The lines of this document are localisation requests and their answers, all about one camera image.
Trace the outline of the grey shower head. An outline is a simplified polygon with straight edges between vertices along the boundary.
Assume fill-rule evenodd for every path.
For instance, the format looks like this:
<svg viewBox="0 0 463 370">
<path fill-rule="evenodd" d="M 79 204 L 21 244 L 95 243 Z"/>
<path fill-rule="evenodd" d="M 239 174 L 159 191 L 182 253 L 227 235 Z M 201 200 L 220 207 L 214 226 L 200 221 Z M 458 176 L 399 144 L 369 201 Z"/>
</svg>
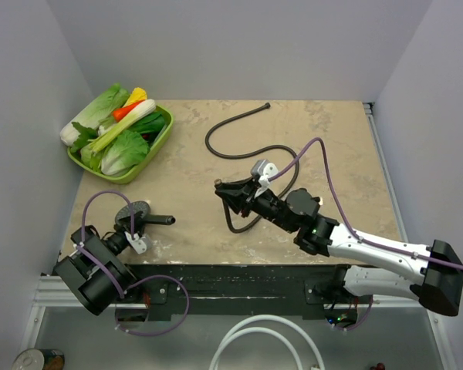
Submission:
<svg viewBox="0 0 463 370">
<path fill-rule="evenodd" d="M 155 224 L 155 225 L 167 226 L 167 225 L 174 224 L 176 221 L 175 217 L 171 215 L 152 214 L 151 209 L 150 209 L 150 204 L 143 200 L 135 201 L 130 206 L 126 205 L 125 207 L 123 207 L 121 210 L 117 212 L 117 215 L 115 216 L 115 220 L 121 217 L 130 216 L 131 210 L 133 211 L 133 215 L 140 214 L 143 225 Z"/>
</svg>

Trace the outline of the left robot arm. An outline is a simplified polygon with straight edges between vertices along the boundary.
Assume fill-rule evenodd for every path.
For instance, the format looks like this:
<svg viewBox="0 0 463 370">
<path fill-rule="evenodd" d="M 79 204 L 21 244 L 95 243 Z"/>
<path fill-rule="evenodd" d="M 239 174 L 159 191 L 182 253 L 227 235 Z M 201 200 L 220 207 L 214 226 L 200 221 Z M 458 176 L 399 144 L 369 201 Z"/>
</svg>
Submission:
<svg viewBox="0 0 463 370">
<path fill-rule="evenodd" d="M 93 225 L 76 230 L 71 241 L 81 248 L 64 257 L 53 269 L 81 305 L 94 315 L 101 314 L 120 297 L 136 302 L 144 295 L 142 280 L 118 259 L 129 247 L 125 233 L 130 231 L 130 217 L 117 216 L 113 228 L 114 232 L 105 239 Z"/>
</svg>

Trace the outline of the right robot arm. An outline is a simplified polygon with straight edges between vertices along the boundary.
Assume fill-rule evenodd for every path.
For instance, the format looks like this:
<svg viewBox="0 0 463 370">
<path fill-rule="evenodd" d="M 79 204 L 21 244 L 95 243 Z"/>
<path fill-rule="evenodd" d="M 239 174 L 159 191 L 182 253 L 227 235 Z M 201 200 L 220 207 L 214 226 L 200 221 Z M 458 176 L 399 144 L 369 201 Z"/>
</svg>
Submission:
<svg viewBox="0 0 463 370">
<path fill-rule="evenodd" d="M 458 314 L 463 288 L 463 263 L 442 240 L 432 245 L 410 244 L 351 230 L 320 212 L 320 200 L 306 189 L 290 192 L 284 200 L 262 189 L 249 177 L 235 182 L 215 181 L 215 194 L 234 213 L 254 212 L 286 232 L 307 254 L 359 261 L 328 284 L 339 303 L 351 297 L 386 295 L 418 301 L 434 313 Z"/>
</svg>

